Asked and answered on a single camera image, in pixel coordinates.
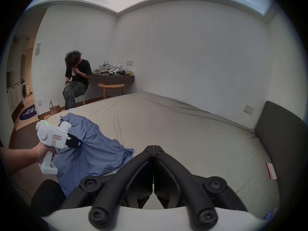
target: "white cabinet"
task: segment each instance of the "white cabinet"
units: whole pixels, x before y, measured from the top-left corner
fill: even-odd
[[[6,95],[7,95],[7,102],[9,103],[10,113],[12,115],[14,112],[14,108],[13,108],[12,97],[11,97],[11,88],[6,90]]]
[[[16,43],[12,41],[10,51],[9,51],[9,57],[7,59],[7,67],[6,67],[7,72],[13,71],[13,59],[14,59],[15,49],[16,49]]]
[[[17,83],[16,84],[16,93],[17,93],[17,101],[18,104],[20,104],[20,102],[22,101],[22,96],[21,96],[21,88],[20,88],[21,84]]]
[[[17,40],[16,49],[13,58],[13,72],[11,73],[11,84],[16,84],[20,82],[20,66],[21,66],[21,56],[24,54],[23,49],[28,47],[28,38],[23,36]]]
[[[11,87],[11,98],[12,98],[12,104],[13,104],[13,109],[15,110],[18,106],[18,99],[17,99],[17,92],[16,92],[16,85]]]

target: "blue cloth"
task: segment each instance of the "blue cloth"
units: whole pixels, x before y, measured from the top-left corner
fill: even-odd
[[[69,133],[83,143],[77,148],[58,150],[52,162],[58,169],[57,179],[67,197],[83,177],[100,176],[122,167],[133,157],[134,149],[125,149],[117,140],[104,136],[97,124],[89,119],[68,113],[60,117],[60,124],[72,125]]]

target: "black cable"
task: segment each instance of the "black cable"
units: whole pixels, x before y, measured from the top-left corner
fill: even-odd
[[[20,190],[24,191],[24,192],[29,196],[29,198],[31,198],[30,195],[29,195],[24,189],[22,189],[21,187],[19,187],[15,181],[12,180],[12,182],[14,182],[15,185],[16,185]]]

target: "dark blue rug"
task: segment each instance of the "dark blue rug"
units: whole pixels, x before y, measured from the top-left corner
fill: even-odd
[[[27,109],[25,109],[21,114],[19,119],[27,120],[36,115],[35,105],[31,105]]]

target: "washing machine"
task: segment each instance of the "washing machine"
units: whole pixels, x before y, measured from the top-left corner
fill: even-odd
[[[25,84],[24,80],[22,80],[20,82],[20,84],[21,84],[22,103],[25,106],[26,103],[28,102],[28,99],[27,99],[27,88],[26,88],[26,84]]]

